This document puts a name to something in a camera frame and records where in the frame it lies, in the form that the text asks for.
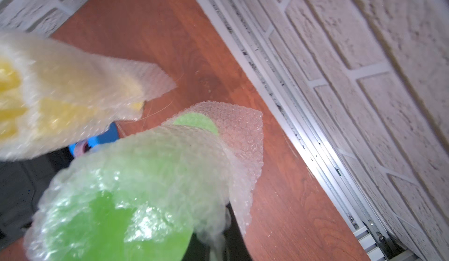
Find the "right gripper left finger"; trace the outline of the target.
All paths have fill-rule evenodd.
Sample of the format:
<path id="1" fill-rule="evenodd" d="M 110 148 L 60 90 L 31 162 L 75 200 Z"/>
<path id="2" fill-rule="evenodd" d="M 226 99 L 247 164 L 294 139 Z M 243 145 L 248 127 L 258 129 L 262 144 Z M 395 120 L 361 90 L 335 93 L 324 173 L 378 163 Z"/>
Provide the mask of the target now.
<path id="1" fill-rule="evenodd" d="M 202 243 L 197 236 L 191 236 L 182 261 L 210 261 L 210 246 Z"/>

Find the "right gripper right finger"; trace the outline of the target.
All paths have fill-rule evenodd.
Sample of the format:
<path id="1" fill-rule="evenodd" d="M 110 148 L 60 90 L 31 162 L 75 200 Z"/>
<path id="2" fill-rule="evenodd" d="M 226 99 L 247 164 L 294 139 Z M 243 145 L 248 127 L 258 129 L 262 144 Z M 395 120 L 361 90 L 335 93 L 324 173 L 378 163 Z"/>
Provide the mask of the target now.
<path id="1" fill-rule="evenodd" d="M 240 231 L 232 205 L 226 206 L 230 216 L 230 226 L 224 232 L 225 250 L 224 261 L 252 261 L 252 257 L 245 245 L 243 235 Z"/>

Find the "bubble wrap sheet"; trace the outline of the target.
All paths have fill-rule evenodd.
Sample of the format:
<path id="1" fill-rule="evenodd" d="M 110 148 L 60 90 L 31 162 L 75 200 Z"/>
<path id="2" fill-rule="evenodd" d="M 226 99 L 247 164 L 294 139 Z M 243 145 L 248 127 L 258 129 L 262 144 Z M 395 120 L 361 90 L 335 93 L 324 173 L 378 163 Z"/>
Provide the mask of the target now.
<path id="1" fill-rule="evenodd" d="M 31 261 L 249 261 L 263 115 L 213 101 L 91 150 L 51 181 Z"/>
<path id="2" fill-rule="evenodd" d="M 176 84 L 157 64 L 1 32 L 1 160 L 26 160 L 134 121 Z"/>

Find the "green plastic wine glass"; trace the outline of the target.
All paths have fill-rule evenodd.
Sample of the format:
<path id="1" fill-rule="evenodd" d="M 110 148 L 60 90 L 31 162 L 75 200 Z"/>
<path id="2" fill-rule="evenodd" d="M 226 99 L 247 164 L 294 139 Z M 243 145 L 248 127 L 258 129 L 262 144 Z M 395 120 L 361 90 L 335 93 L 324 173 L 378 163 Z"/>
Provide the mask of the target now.
<path id="1" fill-rule="evenodd" d="M 193 234 L 226 224 L 226 157 L 214 122 L 190 112 L 82 156 L 40 201 L 49 261 L 178 261 Z"/>

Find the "yellow plastic wine glass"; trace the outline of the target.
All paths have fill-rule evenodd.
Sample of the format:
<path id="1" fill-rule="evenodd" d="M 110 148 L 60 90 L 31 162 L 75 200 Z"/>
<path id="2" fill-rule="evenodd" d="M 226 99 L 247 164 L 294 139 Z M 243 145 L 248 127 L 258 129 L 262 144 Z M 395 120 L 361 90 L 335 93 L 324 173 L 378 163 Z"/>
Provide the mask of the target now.
<path id="1" fill-rule="evenodd" d="M 1 57 L 1 141 L 75 142 L 135 119 L 147 69 L 95 55 Z"/>

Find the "blue tape dispenser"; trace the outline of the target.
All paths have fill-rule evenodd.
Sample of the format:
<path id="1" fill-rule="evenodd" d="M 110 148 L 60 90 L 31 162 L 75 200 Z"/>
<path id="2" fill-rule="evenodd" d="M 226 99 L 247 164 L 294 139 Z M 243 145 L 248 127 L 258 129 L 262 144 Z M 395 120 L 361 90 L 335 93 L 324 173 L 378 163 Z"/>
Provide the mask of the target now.
<path id="1" fill-rule="evenodd" d="M 75 157 L 82 156 L 89 151 L 97 150 L 101 145 L 113 143 L 119 139 L 118 128 L 111 123 L 108 130 L 101 135 L 84 139 L 69 146 L 70 153 Z"/>

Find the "black plastic tool case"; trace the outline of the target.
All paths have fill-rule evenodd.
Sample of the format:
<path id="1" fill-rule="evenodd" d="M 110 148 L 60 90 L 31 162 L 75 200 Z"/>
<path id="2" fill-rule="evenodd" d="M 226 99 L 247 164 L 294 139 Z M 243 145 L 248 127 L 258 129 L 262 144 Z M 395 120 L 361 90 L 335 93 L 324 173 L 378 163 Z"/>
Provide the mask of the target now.
<path id="1" fill-rule="evenodd" d="M 53 177 L 69 167 L 69 148 L 15 162 L 1 162 L 1 249 L 23 237 Z"/>

